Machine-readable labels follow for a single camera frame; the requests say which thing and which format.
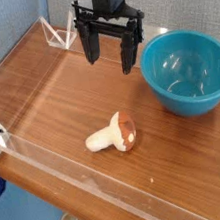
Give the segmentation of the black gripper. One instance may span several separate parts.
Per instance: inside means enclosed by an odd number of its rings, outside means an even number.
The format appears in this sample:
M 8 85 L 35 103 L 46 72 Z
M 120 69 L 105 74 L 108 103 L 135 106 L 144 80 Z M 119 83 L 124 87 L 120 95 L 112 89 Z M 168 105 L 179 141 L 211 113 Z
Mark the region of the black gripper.
M 142 10 L 122 2 L 113 12 L 91 8 L 84 1 L 74 0 L 74 25 L 81 37 L 84 54 L 90 64 L 100 56 L 99 34 L 121 38 L 122 70 L 128 75 L 136 63 L 138 43 L 143 37 Z

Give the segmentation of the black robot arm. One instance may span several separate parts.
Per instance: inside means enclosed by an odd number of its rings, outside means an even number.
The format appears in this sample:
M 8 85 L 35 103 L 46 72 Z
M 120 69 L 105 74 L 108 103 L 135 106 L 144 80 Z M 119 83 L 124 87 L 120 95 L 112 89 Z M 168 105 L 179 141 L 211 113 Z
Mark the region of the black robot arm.
M 94 64 L 100 57 L 99 34 L 114 36 L 122 40 L 122 70 L 128 75 L 136 64 L 138 45 L 144 41 L 145 13 L 127 5 L 125 0 L 92 0 L 92 8 L 74 0 L 72 6 L 74 25 L 89 63 Z

